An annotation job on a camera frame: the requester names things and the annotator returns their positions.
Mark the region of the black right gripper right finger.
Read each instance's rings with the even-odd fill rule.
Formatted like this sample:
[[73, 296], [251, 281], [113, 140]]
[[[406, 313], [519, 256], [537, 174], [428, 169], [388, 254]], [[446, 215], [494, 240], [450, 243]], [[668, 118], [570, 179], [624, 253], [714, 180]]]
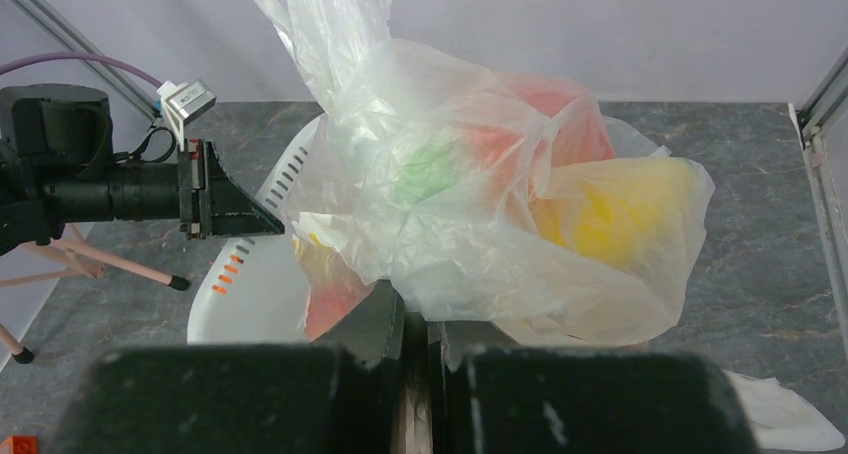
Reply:
[[755, 453], [729, 378], [690, 354], [531, 348], [486, 322], [427, 327], [438, 453]]

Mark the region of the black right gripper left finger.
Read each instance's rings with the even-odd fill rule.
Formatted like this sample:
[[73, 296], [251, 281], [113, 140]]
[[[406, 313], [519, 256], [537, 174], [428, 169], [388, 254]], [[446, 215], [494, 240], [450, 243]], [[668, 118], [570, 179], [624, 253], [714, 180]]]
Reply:
[[388, 453], [404, 304], [387, 282], [309, 344], [114, 350], [56, 431], [60, 453]]

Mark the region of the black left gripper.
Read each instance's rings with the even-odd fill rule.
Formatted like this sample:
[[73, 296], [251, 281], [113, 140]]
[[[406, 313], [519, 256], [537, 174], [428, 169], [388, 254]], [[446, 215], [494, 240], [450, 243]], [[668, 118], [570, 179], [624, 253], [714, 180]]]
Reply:
[[180, 230], [188, 239], [285, 233], [283, 222], [224, 171], [211, 141], [186, 139], [177, 172]]

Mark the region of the translucent plastic bag with fruits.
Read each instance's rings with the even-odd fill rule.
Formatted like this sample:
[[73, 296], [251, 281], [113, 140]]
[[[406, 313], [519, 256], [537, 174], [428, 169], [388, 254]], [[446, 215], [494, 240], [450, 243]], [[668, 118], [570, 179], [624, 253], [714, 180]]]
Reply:
[[284, 207], [327, 332], [387, 281], [522, 344], [675, 327], [715, 186], [582, 85], [394, 37], [391, 0], [254, 0], [324, 110]]

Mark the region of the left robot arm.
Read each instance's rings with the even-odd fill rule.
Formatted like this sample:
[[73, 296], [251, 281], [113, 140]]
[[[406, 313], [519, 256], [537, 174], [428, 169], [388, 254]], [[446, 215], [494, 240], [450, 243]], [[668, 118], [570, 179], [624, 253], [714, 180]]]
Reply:
[[278, 235], [284, 225], [238, 186], [212, 142], [115, 152], [109, 98], [85, 86], [1, 91], [1, 251], [46, 246], [66, 225], [176, 220], [190, 239]]

